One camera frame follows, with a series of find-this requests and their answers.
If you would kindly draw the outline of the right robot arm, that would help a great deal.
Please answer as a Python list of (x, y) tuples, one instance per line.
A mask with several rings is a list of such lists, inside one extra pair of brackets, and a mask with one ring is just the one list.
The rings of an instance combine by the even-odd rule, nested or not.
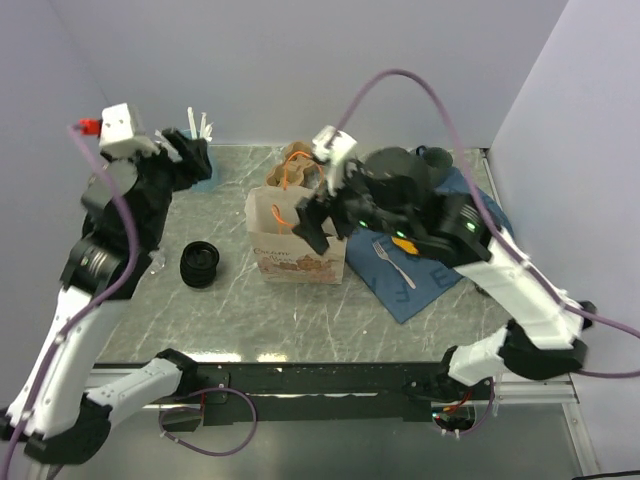
[(390, 235), (409, 253), (470, 279), (510, 314), (494, 334), (446, 351), (433, 385), (448, 398), (505, 370), (530, 380), (581, 370), (588, 351), (581, 333), (588, 323), (579, 303), (556, 303), (526, 264), (511, 257), (516, 245), (506, 227), (490, 231), (470, 193), (437, 191), (445, 173), (429, 154), (448, 153), (387, 147), (365, 161), (347, 160), (340, 187), (322, 185), (297, 203), (293, 233), (319, 255), (329, 248), (327, 219), (340, 239), (358, 227)]

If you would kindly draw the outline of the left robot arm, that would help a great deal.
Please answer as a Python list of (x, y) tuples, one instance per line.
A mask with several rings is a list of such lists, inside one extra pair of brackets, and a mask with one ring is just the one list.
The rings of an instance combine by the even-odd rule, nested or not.
[(212, 174), (204, 139), (176, 129), (163, 135), (165, 144), (149, 152), (135, 146), (124, 155), (88, 156), (94, 175), (81, 198), (86, 217), (61, 274), (51, 327), (25, 385), (1, 412), (2, 439), (35, 463), (83, 464), (143, 406), (197, 393), (197, 363), (173, 349), (110, 384), (86, 385), (151, 265), (174, 193)]

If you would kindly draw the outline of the brown paper takeout bag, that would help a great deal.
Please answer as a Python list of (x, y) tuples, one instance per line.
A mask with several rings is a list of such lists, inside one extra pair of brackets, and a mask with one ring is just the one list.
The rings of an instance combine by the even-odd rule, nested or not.
[[(324, 182), (318, 173), (311, 180)], [(263, 186), (250, 190), (245, 202), (246, 228), (257, 266), (266, 281), (339, 284), (342, 282), (346, 242), (336, 237), (330, 223), (323, 224), (329, 249), (316, 254), (294, 235), (296, 204), (312, 190), (289, 186), (286, 190)]]

